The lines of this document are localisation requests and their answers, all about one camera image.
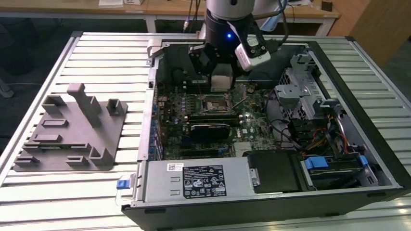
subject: floor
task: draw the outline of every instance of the floor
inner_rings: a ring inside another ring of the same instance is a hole
[[[28,49],[34,60],[36,68],[26,74],[13,76],[0,68],[0,76],[5,83],[33,83],[10,85],[14,96],[9,99],[0,97],[0,154],[34,99],[40,85],[48,76],[61,49],[72,31],[89,32],[147,32],[143,20],[76,20],[64,19],[56,24],[52,19],[33,19],[40,36],[40,44]],[[183,22],[157,21],[160,33],[180,33]],[[0,30],[0,44],[12,41],[6,33]],[[383,68],[392,82],[411,100],[411,42],[405,42],[401,49]]]

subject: metal table surface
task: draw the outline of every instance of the metal table surface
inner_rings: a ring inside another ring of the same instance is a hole
[[[140,126],[149,68],[149,38],[193,39],[195,35],[84,33],[71,37],[56,65],[34,98],[0,157],[0,226],[2,231],[140,230],[116,203],[116,180],[136,170]],[[341,37],[289,37],[316,40],[353,95],[375,122],[396,156],[411,172],[411,105],[381,70],[357,46]],[[32,134],[44,110],[45,95],[65,101],[71,82],[85,83],[97,100],[128,102],[116,165],[101,172],[14,172],[12,162]],[[324,84],[329,95],[331,86]],[[131,191],[123,196],[131,197]],[[371,204],[347,215],[252,223],[195,230],[409,230],[411,198]]]

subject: motherboard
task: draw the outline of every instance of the motherboard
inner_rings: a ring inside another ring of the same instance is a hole
[[[212,93],[201,82],[159,85],[163,160],[241,156],[279,147],[264,113],[269,90],[237,83]]]

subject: sticker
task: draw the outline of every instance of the sticker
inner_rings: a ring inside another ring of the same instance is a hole
[[[187,199],[227,196],[223,165],[183,167],[183,191]]]
[[[183,163],[167,164],[167,171],[183,171],[183,167],[184,167]]]

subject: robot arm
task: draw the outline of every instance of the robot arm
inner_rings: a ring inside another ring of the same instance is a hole
[[[276,51],[276,41],[264,40],[252,16],[253,6],[255,0],[207,0],[205,43],[191,48],[188,55],[197,74],[208,77],[211,85],[224,82],[213,78],[229,78],[229,86],[212,89],[232,88],[236,77],[267,62],[269,52]]]

